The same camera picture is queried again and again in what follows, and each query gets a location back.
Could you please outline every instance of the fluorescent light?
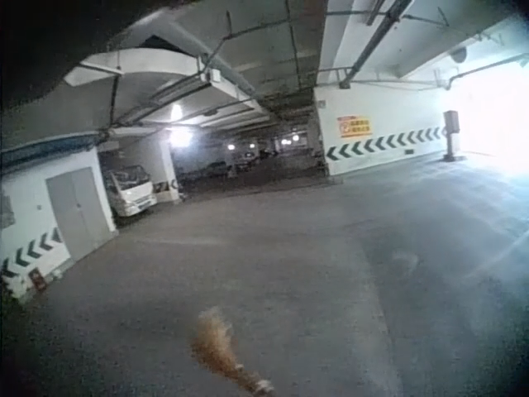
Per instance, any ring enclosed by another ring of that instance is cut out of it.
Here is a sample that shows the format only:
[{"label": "fluorescent light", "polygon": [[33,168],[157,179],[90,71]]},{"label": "fluorescent light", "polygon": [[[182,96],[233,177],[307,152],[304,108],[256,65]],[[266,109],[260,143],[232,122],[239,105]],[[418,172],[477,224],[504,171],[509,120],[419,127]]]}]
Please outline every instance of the fluorescent light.
[{"label": "fluorescent light", "polygon": [[181,119],[182,115],[182,107],[177,103],[173,103],[173,107],[171,108],[171,122],[176,122]]},{"label": "fluorescent light", "polygon": [[193,134],[186,128],[176,127],[171,129],[169,143],[172,147],[188,147],[192,138]]}]

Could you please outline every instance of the white truck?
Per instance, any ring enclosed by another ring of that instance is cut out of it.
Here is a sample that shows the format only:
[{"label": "white truck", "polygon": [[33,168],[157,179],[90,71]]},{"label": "white truck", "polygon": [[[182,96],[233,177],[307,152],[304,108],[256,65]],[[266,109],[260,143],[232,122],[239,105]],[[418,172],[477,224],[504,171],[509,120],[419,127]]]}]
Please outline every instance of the white truck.
[{"label": "white truck", "polygon": [[141,165],[105,170],[103,180],[114,217],[131,217],[157,203],[150,176]]}]

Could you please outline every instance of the yellow sign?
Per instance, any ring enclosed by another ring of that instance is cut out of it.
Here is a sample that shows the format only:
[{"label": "yellow sign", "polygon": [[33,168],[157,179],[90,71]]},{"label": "yellow sign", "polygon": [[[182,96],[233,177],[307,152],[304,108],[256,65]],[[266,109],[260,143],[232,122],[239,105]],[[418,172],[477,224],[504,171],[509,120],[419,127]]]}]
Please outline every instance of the yellow sign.
[{"label": "yellow sign", "polygon": [[338,117],[338,124],[340,125],[340,135],[342,138],[371,135],[371,126],[366,117]]}]

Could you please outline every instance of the brown fur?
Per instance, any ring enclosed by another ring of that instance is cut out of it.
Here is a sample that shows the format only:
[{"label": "brown fur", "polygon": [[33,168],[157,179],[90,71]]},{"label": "brown fur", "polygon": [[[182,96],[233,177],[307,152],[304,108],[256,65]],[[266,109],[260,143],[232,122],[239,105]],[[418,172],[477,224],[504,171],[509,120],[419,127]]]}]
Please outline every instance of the brown fur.
[{"label": "brown fur", "polygon": [[211,372],[234,381],[252,395],[272,395],[267,380],[246,371],[231,349],[231,325],[227,324],[218,308],[209,309],[198,317],[198,326],[191,341],[195,359]]}]

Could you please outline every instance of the parking garage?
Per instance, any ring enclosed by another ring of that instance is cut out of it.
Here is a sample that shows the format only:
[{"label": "parking garage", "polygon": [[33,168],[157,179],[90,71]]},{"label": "parking garage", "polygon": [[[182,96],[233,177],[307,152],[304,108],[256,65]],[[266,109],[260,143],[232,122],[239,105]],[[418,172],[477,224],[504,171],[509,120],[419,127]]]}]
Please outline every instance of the parking garage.
[{"label": "parking garage", "polygon": [[147,12],[2,110],[5,364],[37,395],[235,394],[189,351],[214,306],[279,394],[511,386],[527,24],[323,3]]}]

